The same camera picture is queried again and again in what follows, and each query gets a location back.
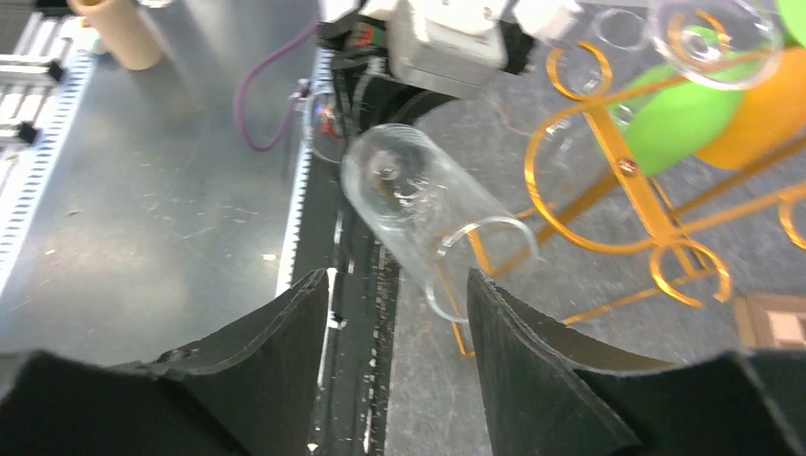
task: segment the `cardboard tube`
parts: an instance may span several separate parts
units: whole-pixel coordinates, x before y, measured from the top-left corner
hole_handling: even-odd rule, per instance
[[[155,66],[163,50],[131,0],[67,0],[101,35],[106,48],[128,69]]]

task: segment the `purple cable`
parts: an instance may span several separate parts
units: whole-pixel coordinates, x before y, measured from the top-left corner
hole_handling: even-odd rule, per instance
[[[308,38],[313,36],[317,32],[317,24],[318,17],[310,26],[297,35],[297,37],[269,54],[269,56],[267,56],[265,59],[258,62],[257,65],[253,66],[252,69],[250,69],[243,77],[238,89],[235,91],[235,97],[233,98],[235,125],[238,127],[238,130],[240,130],[240,134],[242,135],[243,140],[246,142],[246,145],[248,145],[249,148],[255,152],[267,152],[279,143],[282,135],[285,134],[285,131],[291,125],[291,119],[294,117],[294,106],[297,103],[297,95],[295,93],[295,95],[292,96],[291,103],[288,104],[288,109],[285,111],[285,117],[282,119],[277,133],[275,133],[275,136],[272,137],[272,141],[270,141],[268,145],[261,147],[257,145],[254,140],[252,140],[252,137],[249,135],[249,131],[246,130],[246,122],[243,119],[243,101],[246,98],[246,91],[249,89],[249,85],[252,84],[252,80],[255,79],[255,76],[257,76],[261,70],[274,63],[276,59],[280,58],[286,52],[298,47],[302,43],[305,43]]]

